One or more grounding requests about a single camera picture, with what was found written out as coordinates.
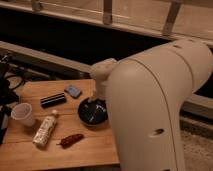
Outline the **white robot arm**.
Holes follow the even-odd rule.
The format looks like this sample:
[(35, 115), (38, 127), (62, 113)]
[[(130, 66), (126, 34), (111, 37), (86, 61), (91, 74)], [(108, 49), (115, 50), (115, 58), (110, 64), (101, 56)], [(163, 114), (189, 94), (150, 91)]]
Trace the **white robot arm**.
[(193, 39), (91, 66), (92, 98), (106, 101), (122, 171), (185, 171), (181, 106), (212, 72), (213, 54)]

